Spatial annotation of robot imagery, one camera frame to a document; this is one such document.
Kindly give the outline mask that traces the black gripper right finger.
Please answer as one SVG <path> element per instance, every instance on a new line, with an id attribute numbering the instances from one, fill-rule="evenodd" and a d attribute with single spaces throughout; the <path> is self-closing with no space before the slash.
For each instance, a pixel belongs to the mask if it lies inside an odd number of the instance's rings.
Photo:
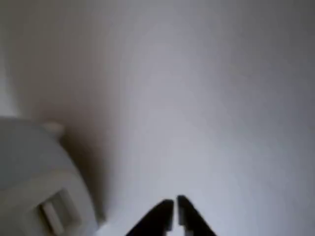
<path id="1" fill-rule="evenodd" d="M 177 196 L 179 225 L 185 236 L 217 236 L 192 202 L 184 195 Z"/>

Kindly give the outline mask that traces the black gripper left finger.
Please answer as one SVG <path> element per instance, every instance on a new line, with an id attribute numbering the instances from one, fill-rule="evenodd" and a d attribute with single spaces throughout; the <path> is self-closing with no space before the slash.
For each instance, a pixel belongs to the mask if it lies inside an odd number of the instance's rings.
<path id="1" fill-rule="evenodd" d="M 172 230 L 174 201 L 164 199 L 150 209 L 126 236 L 165 236 Z"/>

